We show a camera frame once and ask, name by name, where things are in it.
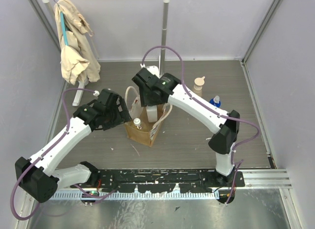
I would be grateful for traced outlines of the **white bottle grey cap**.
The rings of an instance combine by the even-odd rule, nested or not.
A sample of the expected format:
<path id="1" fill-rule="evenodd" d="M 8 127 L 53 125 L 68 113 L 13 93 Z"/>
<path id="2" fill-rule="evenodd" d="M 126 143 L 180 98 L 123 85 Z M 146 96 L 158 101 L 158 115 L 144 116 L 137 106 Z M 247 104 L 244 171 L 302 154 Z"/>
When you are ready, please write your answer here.
<path id="1" fill-rule="evenodd" d="M 147 117 L 149 123 L 155 123 L 158 121 L 158 108 L 156 105 L 146 107 Z"/>

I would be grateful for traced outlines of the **clear amber liquid bottle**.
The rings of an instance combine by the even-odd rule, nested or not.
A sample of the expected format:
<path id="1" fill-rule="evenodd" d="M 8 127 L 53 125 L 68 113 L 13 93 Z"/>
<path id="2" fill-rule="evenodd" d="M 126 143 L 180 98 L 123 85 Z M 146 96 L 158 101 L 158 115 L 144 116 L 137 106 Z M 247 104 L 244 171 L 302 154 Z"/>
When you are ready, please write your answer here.
<path id="1" fill-rule="evenodd" d="M 143 130 L 143 125 L 140 118 L 135 118 L 133 120 L 133 127 L 137 130 Z"/>

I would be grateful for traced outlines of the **brown canvas tote bag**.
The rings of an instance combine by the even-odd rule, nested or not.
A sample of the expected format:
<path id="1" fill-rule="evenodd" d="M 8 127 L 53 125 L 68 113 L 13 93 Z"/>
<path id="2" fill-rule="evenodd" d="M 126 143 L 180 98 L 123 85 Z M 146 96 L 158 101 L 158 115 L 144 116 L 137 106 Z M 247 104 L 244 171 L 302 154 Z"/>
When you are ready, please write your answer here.
<path id="1" fill-rule="evenodd" d="M 124 124 L 127 137 L 135 142 L 151 147 L 154 144 L 154 141 L 164 120 L 171 113 L 173 105 L 169 103 L 157 105 L 158 120 L 155 123 L 149 123 L 146 107 L 141 106 L 140 95 L 135 87 L 127 87 L 125 92 L 125 101 L 128 100 L 128 94 L 130 91 L 134 92 L 135 99 L 131 106 L 127 108 L 132 118 L 131 121 Z M 143 125 L 143 130 L 137 130 L 133 127 L 133 120 L 135 118 L 140 118 Z"/>

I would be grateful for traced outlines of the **beige pump bottle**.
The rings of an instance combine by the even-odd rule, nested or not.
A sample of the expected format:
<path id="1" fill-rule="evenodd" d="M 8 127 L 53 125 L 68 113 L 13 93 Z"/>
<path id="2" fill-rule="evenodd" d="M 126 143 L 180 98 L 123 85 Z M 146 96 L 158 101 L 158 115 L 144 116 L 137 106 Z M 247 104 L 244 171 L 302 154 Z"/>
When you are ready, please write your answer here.
<path id="1" fill-rule="evenodd" d="M 205 84 L 205 76 L 195 78 L 192 91 L 198 96 L 202 97 L 202 88 L 204 84 Z"/>

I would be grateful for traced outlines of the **orange blue spray bottle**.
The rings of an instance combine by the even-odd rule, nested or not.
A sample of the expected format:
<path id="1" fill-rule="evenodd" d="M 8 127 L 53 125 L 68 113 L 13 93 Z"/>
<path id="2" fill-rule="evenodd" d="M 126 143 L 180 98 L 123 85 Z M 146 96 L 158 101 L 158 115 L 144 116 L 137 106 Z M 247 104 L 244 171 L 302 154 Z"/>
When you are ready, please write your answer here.
<path id="1" fill-rule="evenodd" d="M 220 97 L 219 97 L 219 96 L 215 96 L 214 98 L 212 98 L 212 99 L 209 101 L 209 103 L 212 104 L 213 106 L 219 108 L 219 107 L 221 106 Z"/>

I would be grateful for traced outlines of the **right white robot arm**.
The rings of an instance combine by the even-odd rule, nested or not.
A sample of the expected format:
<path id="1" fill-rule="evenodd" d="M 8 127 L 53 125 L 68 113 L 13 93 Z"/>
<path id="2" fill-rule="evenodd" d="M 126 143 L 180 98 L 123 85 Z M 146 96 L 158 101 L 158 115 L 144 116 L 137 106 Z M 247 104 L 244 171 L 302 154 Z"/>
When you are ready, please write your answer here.
<path id="1" fill-rule="evenodd" d="M 169 73 L 157 77 L 142 68 L 132 81 L 139 88 L 143 107 L 171 104 L 196 118 L 213 133 L 208 145 L 216 154 L 216 181 L 220 186 L 228 186 L 235 174 L 232 148 L 237 140 L 240 114 L 235 110 L 227 112 L 216 108 Z"/>

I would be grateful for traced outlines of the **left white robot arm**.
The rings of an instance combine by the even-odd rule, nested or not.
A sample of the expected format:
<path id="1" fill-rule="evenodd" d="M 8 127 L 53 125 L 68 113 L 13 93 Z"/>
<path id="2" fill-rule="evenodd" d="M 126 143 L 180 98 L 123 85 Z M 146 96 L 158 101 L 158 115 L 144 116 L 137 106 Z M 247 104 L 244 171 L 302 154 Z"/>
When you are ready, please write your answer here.
<path id="1" fill-rule="evenodd" d="M 114 91 L 94 92 L 97 97 L 83 104 L 66 126 L 30 158 L 19 158 L 15 170 L 19 186 L 39 203 L 48 201 L 58 189 L 75 184 L 98 185 L 99 170 L 88 162 L 57 169 L 64 157 L 93 131 L 109 130 L 131 121 L 125 100 Z"/>

